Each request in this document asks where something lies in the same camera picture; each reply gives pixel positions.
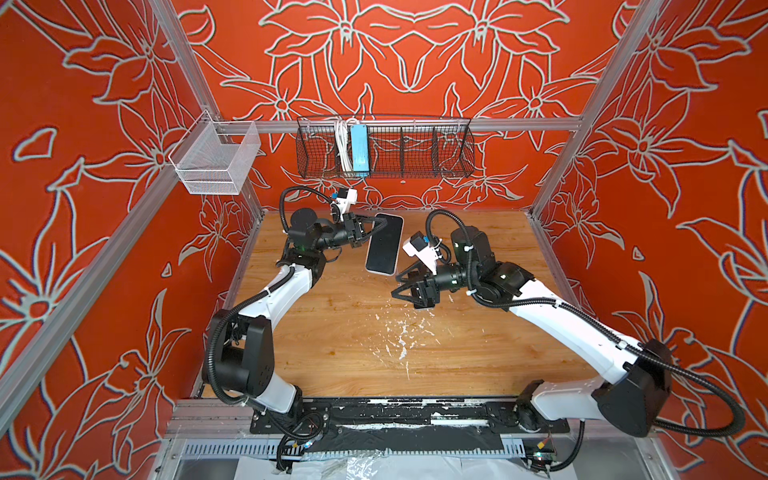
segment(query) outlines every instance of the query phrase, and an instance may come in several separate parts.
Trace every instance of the black wire basket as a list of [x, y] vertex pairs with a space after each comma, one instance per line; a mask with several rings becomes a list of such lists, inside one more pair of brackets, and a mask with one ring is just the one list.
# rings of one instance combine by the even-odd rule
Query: black wire basket
[[[460, 178], [475, 172], [469, 118], [366, 115], [369, 170], [344, 171], [335, 121], [353, 115], [299, 117], [296, 163], [303, 178]], [[347, 134], [347, 154], [352, 141]]]

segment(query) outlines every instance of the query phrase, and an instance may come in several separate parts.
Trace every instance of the metal mesh basket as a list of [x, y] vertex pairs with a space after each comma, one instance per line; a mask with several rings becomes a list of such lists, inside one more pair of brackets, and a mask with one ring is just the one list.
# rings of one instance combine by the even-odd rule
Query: metal mesh basket
[[[457, 178], [475, 172], [475, 138], [468, 118], [375, 115], [368, 127], [369, 170], [344, 171], [336, 144], [337, 117], [298, 118], [296, 163], [304, 178]], [[351, 135], [347, 154], [352, 158]]]
[[216, 121], [205, 111], [169, 155], [176, 173], [191, 194], [237, 195], [243, 187], [261, 138], [251, 123], [239, 144], [225, 143]]

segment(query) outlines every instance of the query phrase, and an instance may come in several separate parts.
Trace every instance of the wooden tabletop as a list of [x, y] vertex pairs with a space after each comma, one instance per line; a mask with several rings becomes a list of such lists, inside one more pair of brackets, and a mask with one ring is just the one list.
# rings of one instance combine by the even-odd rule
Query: wooden tabletop
[[[329, 217], [324, 210], [318, 214]], [[394, 214], [405, 220], [403, 238], [424, 231], [427, 212]], [[517, 263], [554, 288], [522, 212], [457, 214], [488, 234], [497, 260]], [[432, 230], [450, 238], [455, 228], [450, 219], [437, 217]], [[281, 230], [277, 213], [268, 213], [237, 302], [277, 274], [275, 262], [285, 242]], [[443, 292], [431, 310], [394, 300], [394, 276], [365, 271], [367, 250], [367, 245], [345, 247], [275, 329], [275, 371], [305, 396], [516, 394], [535, 379], [595, 376], [586, 362], [543, 330], [511, 313], [479, 306], [464, 290]], [[412, 261], [401, 251], [398, 271]]]

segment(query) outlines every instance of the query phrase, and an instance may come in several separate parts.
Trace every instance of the white cable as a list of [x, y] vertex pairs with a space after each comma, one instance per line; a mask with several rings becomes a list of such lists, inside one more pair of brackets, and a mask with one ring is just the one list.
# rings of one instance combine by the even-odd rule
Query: white cable
[[349, 126], [351, 124], [360, 123], [356, 118], [349, 118], [344, 121], [342, 118], [337, 118], [333, 123], [333, 129], [336, 132], [336, 147], [339, 149], [339, 160], [341, 161], [341, 168], [345, 172], [353, 171], [352, 160], [347, 154], [347, 141], [349, 140]]

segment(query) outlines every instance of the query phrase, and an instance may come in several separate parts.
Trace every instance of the white mesh basket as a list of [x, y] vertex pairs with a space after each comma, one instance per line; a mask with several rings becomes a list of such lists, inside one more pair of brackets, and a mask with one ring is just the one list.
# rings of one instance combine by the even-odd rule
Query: white mesh basket
[[203, 112], [169, 155], [191, 194], [239, 194], [259, 153], [261, 138], [256, 124], [251, 123], [241, 143], [230, 144], [217, 133], [217, 123]]

